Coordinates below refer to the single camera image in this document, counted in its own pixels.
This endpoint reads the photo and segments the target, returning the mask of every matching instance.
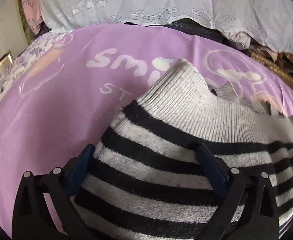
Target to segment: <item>pink floral fabric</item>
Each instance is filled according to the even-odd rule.
[[[37,35],[43,22],[38,0],[22,0],[22,7],[32,32]]]

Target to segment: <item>white wall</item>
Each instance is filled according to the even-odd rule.
[[[8,50],[16,58],[27,46],[17,0],[0,0],[0,58]]]

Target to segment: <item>purple fabric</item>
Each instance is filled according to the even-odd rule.
[[[0,225],[9,235],[23,173],[48,173],[96,144],[118,107],[146,92],[179,58],[212,87],[231,81],[240,98],[268,100],[293,114],[293,91],[280,78],[217,42],[165,27],[78,29],[16,79],[0,102]]]

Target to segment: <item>striped sweater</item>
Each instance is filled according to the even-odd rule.
[[[195,159],[194,145],[203,142],[229,167],[269,174],[280,231],[285,228],[293,216],[293,116],[261,113],[236,98],[213,95],[196,68],[179,60],[126,106],[97,145],[75,197],[93,234],[127,240],[196,237],[222,203]],[[245,198],[231,228],[244,205]]]

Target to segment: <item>silver screw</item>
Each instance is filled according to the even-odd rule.
[[[59,174],[61,172],[61,168],[60,167],[56,167],[53,169],[52,171],[54,174]]]
[[[234,175],[238,175],[240,173],[239,169],[237,168],[232,168],[231,169],[231,172],[234,174]]]
[[[269,177],[269,175],[266,172],[262,172],[261,173],[262,178],[267,179]]]
[[[23,174],[23,176],[24,176],[25,178],[30,177],[30,175],[31,175],[31,172],[30,172],[30,171],[26,171],[26,172]]]

